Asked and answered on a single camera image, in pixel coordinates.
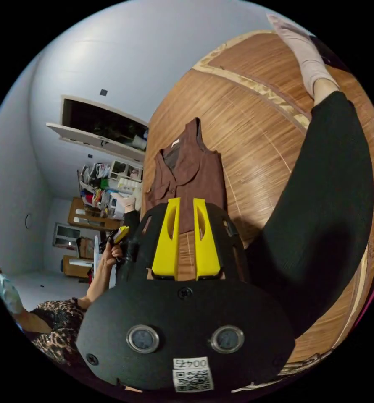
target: brown sleeveless top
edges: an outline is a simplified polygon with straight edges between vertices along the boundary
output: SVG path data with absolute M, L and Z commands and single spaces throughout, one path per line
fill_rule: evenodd
M 204 145 L 199 118 L 188 123 L 172 144 L 155 157 L 155 178 L 145 194 L 145 207 L 148 211 L 180 197 L 180 234 L 183 234 L 194 230 L 194 198 L 227 208 L 225 181 L 221 156 Z

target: foot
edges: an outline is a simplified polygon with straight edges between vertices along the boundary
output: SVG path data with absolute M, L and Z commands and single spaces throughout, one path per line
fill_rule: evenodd
M 267 14 L 267 18 L 278 36 L 295 54 L 302 73 L 303 84 L 312 98 L 314 98 L 314 82 L 317 79 L 327 79 L 338 86 L 327 71 L 319 51 L 306 32 L 278 16 Z

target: window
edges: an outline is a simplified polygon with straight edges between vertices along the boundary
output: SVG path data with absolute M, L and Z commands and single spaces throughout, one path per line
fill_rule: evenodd
M 108 109 L 66 98 L 63 101 L 62 124 L 131 147 L 135 146 L 135 138 L 145 142 L 147 130 L 145 125 Z
M 81 231 L 69 225 L 56 224 L 53 246 L 65 249 L 76 249 L 76 240 L 81 237 Z

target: face mask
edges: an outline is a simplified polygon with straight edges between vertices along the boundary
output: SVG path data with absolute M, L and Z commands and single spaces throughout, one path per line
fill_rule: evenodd
M 2 273 L 0 273 L 0 297 L 10 313 L 22 313 L 24 308 L 17 289 Z

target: qr code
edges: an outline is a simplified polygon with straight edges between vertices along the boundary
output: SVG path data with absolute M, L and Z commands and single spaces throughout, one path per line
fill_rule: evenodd
M 186 371 L 173 370 L 173 382 L 176 392 L 203 392 L 213 389 L 209 368 Z

